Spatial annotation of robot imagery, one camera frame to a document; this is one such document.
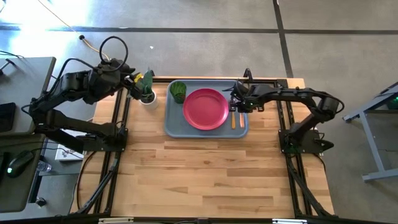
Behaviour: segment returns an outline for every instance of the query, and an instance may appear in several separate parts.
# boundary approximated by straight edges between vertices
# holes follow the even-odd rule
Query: gray floor
[[[36,1],[21,9],[8,0],[0,22],[24,24],[21,31],[2,31],[0,49],[26,57],[54,56],[55,73],[68,57],[91,64],[96,52],[81,43],[73,32],[45,32],[43,27],[62,24]],[[52,0],[53,9],[73,26],[93,27],[196,27],[276,29],[272,0]],[[285,29],[392,30],[398,29],[398,2],[394,0],[279,0]],[[129,46],[128,64],[157,75],[241,76],[250,67],[256,77],[286,77],[278,34],[132,33],[89,32],[95,46],[110,35],[122,37]],[[397,81],[398,35],[298,35],[287,34],[287,48],[294,77],[306,86],[341,98],[346,109],[336,119],[319,125],[335,147],[325,153],[327,177],[335,212],[340,217],[398,223],[398,179],[365,184],[361,175],[376,171],[361,124],[345,124],[340,118]],[[104,51],[121,58],[123,48],[109,42]],[[78,63],[67,70],[86,69]],[[63,105],[69,116],[89,118],[94,107],[82,102]],[[390,152],[391,158],[397,154]],[[54,177],[57,181],[66,178]],[[60,210],[23,211],[26,217],[66,213],[73,184],[65,194],[42,190]],[[0,214],[0,219],[15,214]]]

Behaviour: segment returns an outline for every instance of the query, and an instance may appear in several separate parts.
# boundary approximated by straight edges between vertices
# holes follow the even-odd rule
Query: white cable
[[[81,36],[81,34],[79,34],[79,32],[77,32],[74,28],[72,28],[70,25],[68,25],[65,21],[63,21],[61,18],[59,18],[53,11],[51,11],[51,9],[49,9],[45,4],[43,4],[41,2],[41,0],[37,0],[44,8],[46,8],[49,12],[51,12],[56,18],[58,18],[61,22],[63,22],[67,27],[69,27],[69,29],[71,29],[72,31],[74,31],[75,33],[77,33],[79,36]],[[90,43],[88,43],[88,41],[86,39],[81,39],[89,48],[93,49],[94,51],[99,53],[99,50],[95,49],[93,46],[90,45]],[[109,57],[105,54],[102,53],[102,55],[104,55],[106,57],[106,59],[109,60]]]

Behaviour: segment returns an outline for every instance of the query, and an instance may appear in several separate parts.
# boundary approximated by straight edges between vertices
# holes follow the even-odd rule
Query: green object
[[[170,93],[176,103],[184,103],[187,86],[183,82],[175,82],[170,86]]]
[[[398,110],[398,97],[388,101],[387,108],[389,110]]]
[[[152,91],[154,75],[154,71],[148,68],[148,71],[144,74],[144,78],[138,81],[139,87],[142,88],[141,101],[143,103],[150,103],[155,99],[155,93]]]

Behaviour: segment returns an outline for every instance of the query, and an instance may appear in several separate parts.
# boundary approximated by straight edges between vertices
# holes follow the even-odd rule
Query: green cup
[[[187,86],[183,82],[175,82],[170,86],[170,93],[178,104],[184,103],[186,92]]]

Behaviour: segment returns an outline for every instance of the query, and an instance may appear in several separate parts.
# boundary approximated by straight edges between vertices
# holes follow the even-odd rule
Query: utensil
[[[202,88],[189,94],[182,110],[188,123],[201,130],[220,127],[229,113],[225,97],[210,88]]]
[[[244,118],[243,118],[243,113],[239,113],[239,122],[241,123],[241,128],[244,128]]]
[[[232,129],[235,129],[236,124],[235,124],[235,112],[231,112],[232,114]]]

